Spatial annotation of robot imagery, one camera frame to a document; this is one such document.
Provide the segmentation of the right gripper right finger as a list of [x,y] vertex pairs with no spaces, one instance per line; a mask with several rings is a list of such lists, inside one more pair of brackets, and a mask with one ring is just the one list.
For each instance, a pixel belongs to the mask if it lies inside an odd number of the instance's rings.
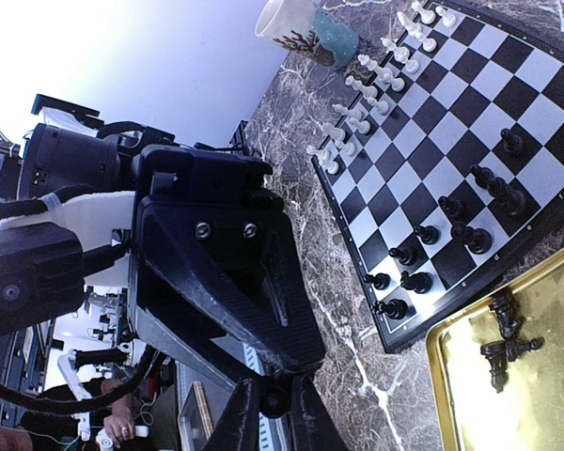
[[299,451],[347,451],[309,375],[292,379],[290,427],[292,446]]

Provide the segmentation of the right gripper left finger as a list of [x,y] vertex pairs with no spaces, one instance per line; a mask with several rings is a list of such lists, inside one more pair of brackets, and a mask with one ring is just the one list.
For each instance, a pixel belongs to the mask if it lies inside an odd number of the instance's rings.
[[259,388],[254,379],[238,383],[203,451],[259,448]]

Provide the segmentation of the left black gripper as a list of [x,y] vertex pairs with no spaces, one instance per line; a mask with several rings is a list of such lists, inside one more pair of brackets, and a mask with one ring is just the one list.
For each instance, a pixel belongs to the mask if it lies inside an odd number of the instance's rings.
[[262,160],[149,146],[138,157],[133,244],[136,330],[213,376],[251,370],[212,342],[229,334],[284,374],[325,356],[292,227]]

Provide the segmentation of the black pawn corner square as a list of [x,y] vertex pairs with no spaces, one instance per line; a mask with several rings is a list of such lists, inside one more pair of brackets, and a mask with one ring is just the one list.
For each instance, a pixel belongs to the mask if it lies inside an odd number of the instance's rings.
[[377,272],[376,274],[364,274],[362,280],[365,284],[369,284],[377,290],[385,290],[389,286],[391,278],[387,273]]

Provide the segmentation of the gold metal tray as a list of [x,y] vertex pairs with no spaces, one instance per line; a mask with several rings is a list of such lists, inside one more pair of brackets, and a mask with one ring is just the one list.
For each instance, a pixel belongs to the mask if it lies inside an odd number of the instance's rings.
[[564,248],[426,337],[445,450],[564,450]]

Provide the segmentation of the black white chess board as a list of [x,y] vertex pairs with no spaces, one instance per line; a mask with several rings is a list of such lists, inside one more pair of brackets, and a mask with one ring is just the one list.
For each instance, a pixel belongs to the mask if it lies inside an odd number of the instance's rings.
[[[472,301],[564,219],[564,47],[462,1],[426,7],[434,50],[402,35],[418,70],[386,56],[404,88],[368,83],[388,111],[357,96],[362,126],[337,123],[348,149],[326,138],[312,160],[388,353]],[[508,215],[473,164],[521,190],[525,210]],[[387,289],[363,282],[377,272]]]

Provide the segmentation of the black chess piece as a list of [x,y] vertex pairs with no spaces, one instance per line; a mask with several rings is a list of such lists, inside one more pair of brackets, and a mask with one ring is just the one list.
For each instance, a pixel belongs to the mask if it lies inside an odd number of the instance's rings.
[[496,176],[490,168],[473,164],[470,166],[469,172],[474,176],[475,184],[497,200],[508,215],[516,216],[525,210],[524,193],[511,187],[501,177]]

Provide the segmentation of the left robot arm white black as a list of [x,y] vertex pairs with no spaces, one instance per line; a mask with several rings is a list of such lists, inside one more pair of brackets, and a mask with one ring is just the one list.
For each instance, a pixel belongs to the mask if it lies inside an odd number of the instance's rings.
[[136,158],[130,236],[85,249],[68,209],[109,199],[88,185],[0,203],[0,336],[69,313],[85,279],[128,258],[128,297],[174,345],[231,383],[258,387],[260,411],[306,418],[325,348],[271,167],[195,148]]

